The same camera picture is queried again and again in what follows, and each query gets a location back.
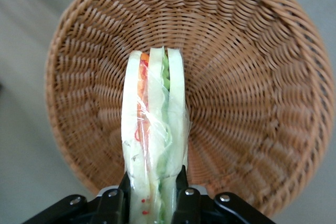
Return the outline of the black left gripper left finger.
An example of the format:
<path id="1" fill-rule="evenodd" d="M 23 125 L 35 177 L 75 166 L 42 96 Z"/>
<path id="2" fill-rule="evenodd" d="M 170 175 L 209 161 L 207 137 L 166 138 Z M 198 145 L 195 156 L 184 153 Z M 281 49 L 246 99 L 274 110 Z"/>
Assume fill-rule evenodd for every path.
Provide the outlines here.
<path id="1" fill-rule="evenodd" d="M 130 180 L 125 173 L 119 186 L 99 192 L 98 223 L 129 223 Z"/>

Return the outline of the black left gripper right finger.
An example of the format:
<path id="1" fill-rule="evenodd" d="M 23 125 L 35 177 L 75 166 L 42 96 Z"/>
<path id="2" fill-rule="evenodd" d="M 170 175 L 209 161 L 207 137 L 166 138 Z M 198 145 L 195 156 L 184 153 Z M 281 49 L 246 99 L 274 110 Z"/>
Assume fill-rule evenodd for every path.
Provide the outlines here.
<path id="1" fill-rule="evenodd" d="M 197 189 L 189 186 L 184 165 L 177 176 L 176 189 L 177 202 L 171 223 L 201 223 L 201 195 Z"/>

